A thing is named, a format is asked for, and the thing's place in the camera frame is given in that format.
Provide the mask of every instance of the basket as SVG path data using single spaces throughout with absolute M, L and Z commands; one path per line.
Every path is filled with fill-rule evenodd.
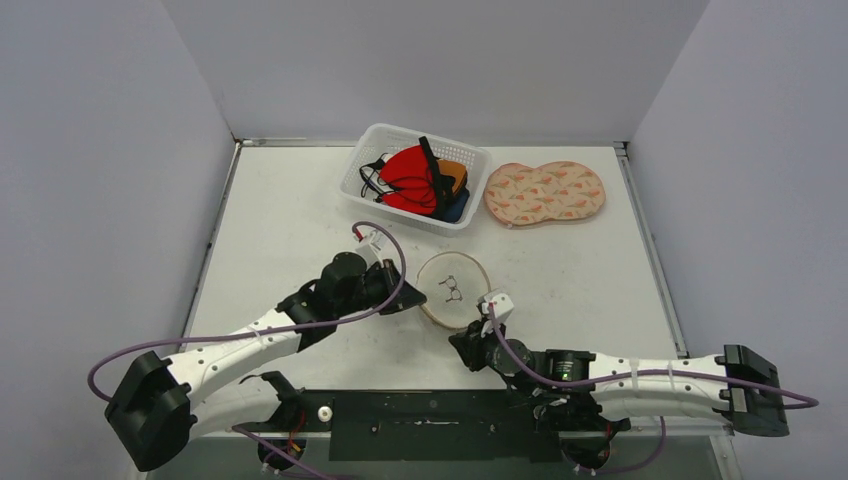
M 377 203 L 374 201 L 375 195 L 370 191 L 366 192 L 365 198 L 361 197 L 362 178 L 359 176 L 359 168 L 374 162 L 383 153 L 395 154 L 405 148 L 418 145 L 418 138 L 422 136 L 426 136 L 430 141 L 430 147 L 437 157 L 459 162 L 465 165 L 468 170 L 468 203 L 465 205 L 462 217 L 457 223 L 443 222 Z M 342 196 L 363 208 L 367 208 L 374 215 L 396 220 L 445 237 L 453 237 L 471 223 L 471 217 L 474 216 L 477 207 L 480 205 L 480 198 L 483 196 L 491 165 L 492 156 L 481 148 L 406 128 L 378 123 L 371 125 L 365 131 L 365 135 L 359 139 L 356 147 L 347 158 L 339 189 Z

